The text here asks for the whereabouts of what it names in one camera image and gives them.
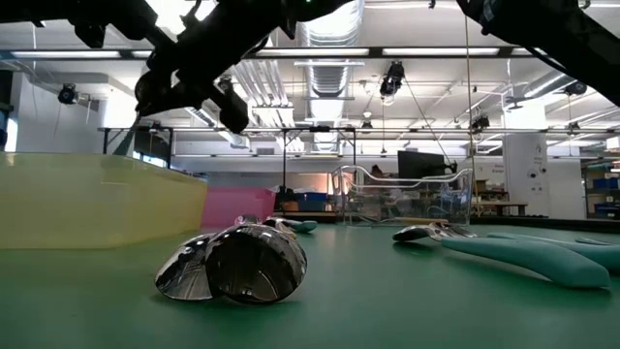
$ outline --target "pipe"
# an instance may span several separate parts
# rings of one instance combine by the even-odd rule
[[[271,90],[271,95],[273,96],[274,102],[278,106],[282,106],[282,98],[280,98],[279,91],[273,81],[273,75],[268,71],[267,64],[264,61],[258,62],[258,68],[263,71],[263,74],[266,77],[267,84],[269,85],[269,89]]]
[[[278,62],[275,60],[269,61],[270,73],[275,77],[275,82],[277,84],[278,91],[280,92],[280,100],[282,101],[283,106],[287,106],[289,104],[289,97],[287,96],[287,90],[284,87],[284,82],[280,77],[280,69],[278,68]]]
[[[248,82],[248,88],[250,89],[248,92],[250,92],[249,94],[252,94],[254,98],[257,100],[258,106],[266,106],[267,105],[266,100],[263,98],[263,96],[257,89],[250,75],[245,71],[245,62],[241,62],[241,64],[237,64],[236,70],[239,73],[239,75],[242,76]]]
[[[252,92],[252,89],[250,88],[250,84],[245,79],[245,77],[239,73],[236,66],[231,67],[231,73],[236,77],[237,82],[239,83],[241,88],[243,88],[243,90],[245,91],[245,94],[250,99],[249,102],[253,102],[254,106],[259,106],[261,104],[259,102],[259,99],[257,98],[257,96],[254,95],[254,93]]]
[[[269,92],[264,88],[263,79],[261,79],[261,75],[259,72],[254,69],[254,65],[252,62],[243,62],[243,68],[247,72],[248,76],[254,81],[255,86],[257,87],[261,97],[265,101],[267,106],[271,105],[271,98],[269,97]]]

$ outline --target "shiny metal object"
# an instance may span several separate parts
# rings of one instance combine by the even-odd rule
[[[274,228],[278,232],[286,234],[291,238],[297,238],[297,235],[295,234],[293,229],[291,229],[291,225],[288,224],[287,220],[284,218],[268,217],[262,224],[266,225],[267,227]]]
[[[206,246],[215,234],[182,243],[155,276],[155,286],[166,297],[182,301],[213,298],[204,267]]]
[[[477,235],[463,228],[445,224],[414,225],[400,230],[392,237],[396,241],[413,241],[420,238],[432,238],[441,241],[443,238],[476,238]]]
[[[205,255],[208,285],[244,303],[283,300],[299,286],[308,263],[295,239],[258,224],[218,234]]]
[[[234,225],[239,224],[261,224],[261,218],[254,214],[241,214],[234,220]]]

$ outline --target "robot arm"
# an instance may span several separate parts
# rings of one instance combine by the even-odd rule
[[[128,39],[146,39],[155,48],[146,62],[150,71],[135,89],[138,119],[170,109],[199,108],[211,99],[221,108],[222,123],[239,133],[248,123],[245,102],[229,85],[218,88],[213,82],[245,54],[261,48],[277,27],[293,38],[298,21],[328,15],[349,1],[220,0],[209,16],[198,21],[194,13],[201,0],[197,0],[195,9],[183,18],[186,30],[177,42],[155,25],[157,15],[145,0],[21,0],[0,13],[0,23],[67,19],[91,48],[103,45],[109,24]],[[530,49],[620,106],[620,40],[587,16],[577,0],[456,2],[482,26],[483,34]],[[559,64],[533,48],[541,48]],[[174,72],[179,83],[171,86]]]
[[[523,46],[553,68],[620,106],[620,40],[577,0],[456,0],[463,13],[507,43]],[[540,48],[553,62],[533,48]]]
[[[145,0],[21,0],[0,13],[0,23],[37,25],[67,19],[91,48],[103,46],[109,24],[128,39],[146,39],[155,48],[146,61],[150,71],[135,89],[138,119],[176,108],[200,108],[211,99],[221,108],[222,123],[239,133],[248,123],[245,102],[229,86],[220,89],[213,82],[257,45],[264,46],[274,29],[282,28],[293,39],[299,21],[328,15],[351,0],[220,0],[198,21],[195,12],[201,1],[183,18],[186,30],[177,42],[155,25],[157,14]],[[171,86],[174,72],[179,83]]]

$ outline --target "cable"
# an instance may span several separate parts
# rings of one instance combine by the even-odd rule
[[[416,98],[416,94],[414,93],[414,90],[411,88],[409,81],[407,80],[406,77],[403,77],[403,80],[405,80],[405,82],[407,83],[407,88],[409,88],[409,92],[411,93],[411,96],[414,97],[414,102],[416,103],[416,107],[418,107],[419,114],[422,116],[422,119],[424,119],[424,122],[426,123],[426,126],[430,130],[431,135],[433,135],[435,142],[437,142],[437,145],[439,146],[439,148],[442,149],[442,153],[444,153],[444,156],[446,157],[446,159],[448,159],[448,162],[451,162],[450,158],[446,154],[446,151],[444,150],[444,147],[442,146],[441,142],[439,142],[439,139],[437,138],[435,131],[433,131],[433,128],[430,126],[430,122],[428,122],[428,120],[426,119],[426,116],[424,115],[424,111],[422,111],[422,108],[419,106],[418,98]]]
[[[467,16],[463,16],[463,18],[465,18],[465,47],[467,49],[467,53],[466,53],[466,60],[467,60],[467,98],[468,98],[468,103],[469,103],[469,124],[470,124],[470,128],[472,127],[472,123],[474,123],[474,113],[472,112],[472,71],[471,71],[471,65],[470,65],[470,57],[469,57],[469,25],[467,24]],[[474,153],[474,134],[471,132],[469,133],[469,154],[472,156],[472,175],[473,175],[473,180],[472,183],[470,183],[471,185],[474,185],[474,192],[476,194],[476,213],[478,214],[478,217],[481,216],[481,198],[478,195],[478,186],[476,185],[476,183],[474,182],[476,180],[476,156]]]

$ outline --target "pink box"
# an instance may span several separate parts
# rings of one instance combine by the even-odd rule
[[[265,220],[273,214],[275,193],[263,188],[211,187],[206,190],[202,212],[204,228],[226,228],[241,214],[254,214]]]

